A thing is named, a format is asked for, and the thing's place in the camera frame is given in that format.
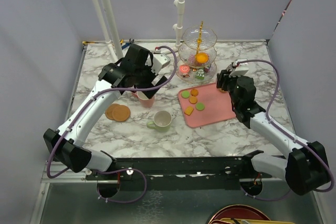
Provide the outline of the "toy green cake slice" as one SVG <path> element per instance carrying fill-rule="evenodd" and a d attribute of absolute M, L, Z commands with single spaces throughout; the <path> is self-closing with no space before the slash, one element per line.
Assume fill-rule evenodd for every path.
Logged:
<path fill-rule="evenodd" d="M 205 71 L 204 69 L 198 69 L 195 74 L 195 78 L 198 80 L 204 80 L 205 79 Z"/>

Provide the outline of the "pink serving tray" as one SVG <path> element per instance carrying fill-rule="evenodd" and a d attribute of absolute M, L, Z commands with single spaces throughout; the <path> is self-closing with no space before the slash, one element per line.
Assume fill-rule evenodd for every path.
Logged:
<path fill-rule="evenodd" d="M 198 111 L 195 108 L 195 104 L 191 104 L 188 99 L 181 97 L 182 91 L 188 90 L 190 92 L 192 89 L 198 90 L 199 94 L 197 96 L 197 100 L 198 102 L 202 102 L 205 105 L 205 109 L 203 111 Z M 226 121 L 236 117 L 235 113 L 232 111 L 232 104 L 229 94 L 227 92 L 220 92 L 216 88 L 215 83 L 182 89 L 178 92 L 177 96 L 186 125 L 191 128 L 201 127 L 220 121 Z M 188 106 L 192 106 L 194 108 L 194 111 L 190 116 L 184 114 L 184 110 Z"/>

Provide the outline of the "toy orange egg tart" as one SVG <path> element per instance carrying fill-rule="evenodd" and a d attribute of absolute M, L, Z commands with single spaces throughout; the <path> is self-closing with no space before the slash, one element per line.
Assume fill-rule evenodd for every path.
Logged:
<path fill-rule="evenodd" d="M 208 62 L 209 56 L 204 52 L 199 52 L 195 55 L 195 60 L 197 63 L 203 64 Z"/>

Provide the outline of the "three-tier glass dessert stand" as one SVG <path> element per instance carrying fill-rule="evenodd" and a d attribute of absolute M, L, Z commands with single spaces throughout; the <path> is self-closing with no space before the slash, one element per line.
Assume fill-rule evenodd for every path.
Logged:
<path fill-rule="evenodd" d="M 217 35 L 201 21 L 187 28 L 182 39 L 177 51 L 180 58 L 177 76 L 192 84 L 209 83 L 217 71 Z"/>

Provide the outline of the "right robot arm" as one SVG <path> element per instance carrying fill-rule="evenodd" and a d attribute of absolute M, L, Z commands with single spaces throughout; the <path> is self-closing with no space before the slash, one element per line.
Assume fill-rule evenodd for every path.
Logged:
<path fill-rule="evenodd" d="M 232 70 L 222 70 L 217 74 L 217 88 L 228 92 L 232 111 L 247 128 L 266 138 L 283 158 L 256 151 L 249 160 L 241 164 L 246 177 L 254 177 L 259 172 L 269 174 L 287 183 L 297 195 L 310 191 L 322 191 L 323 185 L 334 186 L 334 177 L 329 169 L 324 146 L 318 142 L 308 142 L 288 131 L 255 101 L 256 87 L 253 78 L 235 76 Z"/>

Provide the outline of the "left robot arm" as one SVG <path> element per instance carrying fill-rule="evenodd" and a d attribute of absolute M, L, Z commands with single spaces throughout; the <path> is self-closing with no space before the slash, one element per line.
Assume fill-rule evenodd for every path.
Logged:
<path fill-rule="evenodd" d="M 170 59 L 165 54 L 154 55 L 132 44 L 123 58 L 104 66 L 90 94 L 74 114 L 58 129 L 47 129 L 44 133 L 51 159 L 75 173 L 88 168 L 98 170 L 104 179 L 112 178 L 116 172 L 113 157 L 103 151 L 85 149 L 86 138 L 106 109 L 125 91 L 141 91 L 147 97 L 154 96 L 169 79 L 162 77 L 157 84 L 152 82 L 169 64 Z"/>

